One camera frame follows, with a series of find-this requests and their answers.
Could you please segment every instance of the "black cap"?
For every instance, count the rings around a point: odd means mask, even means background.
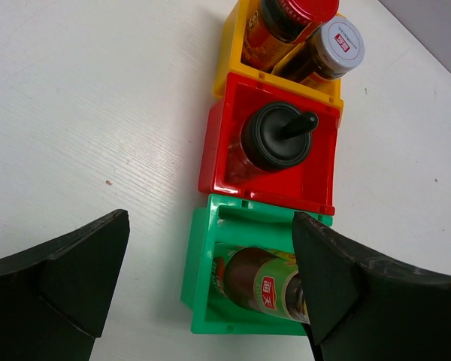
[[[318,125],[315,113],[286,102],[272,102],[244,124],[241,143],[247,158],[263,171],[280,171],[303,162]]]

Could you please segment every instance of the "white table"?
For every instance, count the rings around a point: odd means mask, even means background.
[[[0,2],[0,258],[129,211],[129,247],[91,360],[312,357],[305,338],[193,335],[179,301],[233,5]],[[378,2],[343,0],[341,12],[363,31],[367,55],[344,80],[334,228],[451,274],[451,75]]]

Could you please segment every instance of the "sauce bottle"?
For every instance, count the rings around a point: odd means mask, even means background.
[[[245,123],[232,128],[225,178],[242,184],[258,176],[301,164],[318,126],[315,113],[302,113],[286,102],[268,103]]]
[[[335,17],[273,74],[321,89],[361,64],[364,54],[359,30],[349,20]]]
[[[236,305],[309,323],[295,262],[257,247],[218,243],[212,270],[212,287]]]
[[[270,72],[338,8],[339,0],[259,0],[248,15],[242,63]]]

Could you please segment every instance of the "white jar lid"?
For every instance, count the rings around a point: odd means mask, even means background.
[[[364,59],[361,33],[344,17],[333,17],[313,41],[321,60],[336,73],[353,70]]]

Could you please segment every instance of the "red label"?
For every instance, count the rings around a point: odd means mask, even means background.
[[[295,45],[275,38],[254,11],[246,25],[242,60],[258,70],[270,71]]]
[[[277,294],[276,287],[274,286],[274,279],[265,276],[262,278],[262,303],[264,303],[264,307],[275,310],[276,301]]]
[[[347,42],[345,42],[345,40],[341,36],[341,34],[337,34],[336,36],[334,36],[334,39],[336,39],[337,43],[342,47],[342,49],[344,50],[345,53],[347,53],[349,51],[349,49],[351,48],[347,44]]]

